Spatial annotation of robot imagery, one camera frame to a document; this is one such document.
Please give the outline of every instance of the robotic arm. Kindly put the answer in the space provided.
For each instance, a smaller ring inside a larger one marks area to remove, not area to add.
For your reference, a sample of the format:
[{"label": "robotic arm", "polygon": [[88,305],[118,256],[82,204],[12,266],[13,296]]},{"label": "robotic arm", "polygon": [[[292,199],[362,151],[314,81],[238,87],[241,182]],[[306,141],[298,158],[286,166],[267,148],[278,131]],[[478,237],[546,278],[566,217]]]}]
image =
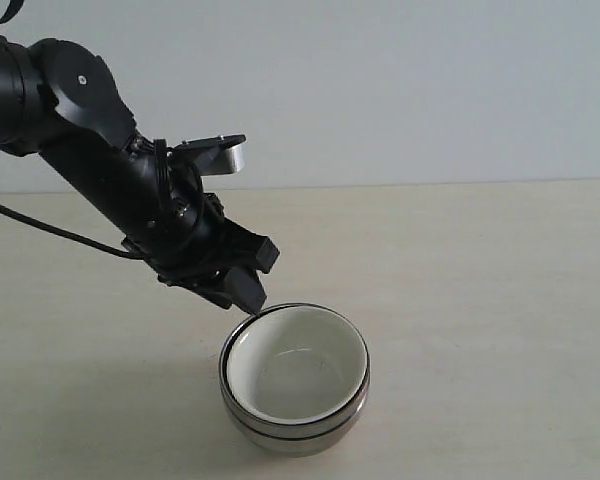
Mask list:
[{"label": "robotic arm", "polygon": [[[20,10],[13,1],[0,20]],[[266,294],[279,252],[268,237],[224,216],[201,176],[242,167],[243,135],[169,147],[138,131],[102,58],[48,38],[24,47],[0,36],[0,150],[38,154],[124,235],[125,250],[104,246],[0,205],[0,213],[123,258],[142,260],[168,286],[248,313]]]}]

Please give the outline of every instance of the white wall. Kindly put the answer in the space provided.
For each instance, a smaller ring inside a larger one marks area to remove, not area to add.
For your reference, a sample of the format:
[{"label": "white wall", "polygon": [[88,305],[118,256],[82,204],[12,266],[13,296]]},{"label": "white wall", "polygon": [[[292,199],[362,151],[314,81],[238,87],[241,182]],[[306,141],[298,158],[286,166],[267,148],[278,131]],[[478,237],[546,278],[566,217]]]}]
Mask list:
[{"label": "white wall", "polygon": [[[0,31],[101,54],[147,136],[245,133],[212,186],[600,177],[600,1],[28,0]],[[66,188],[0,153],[0,191]]]}]

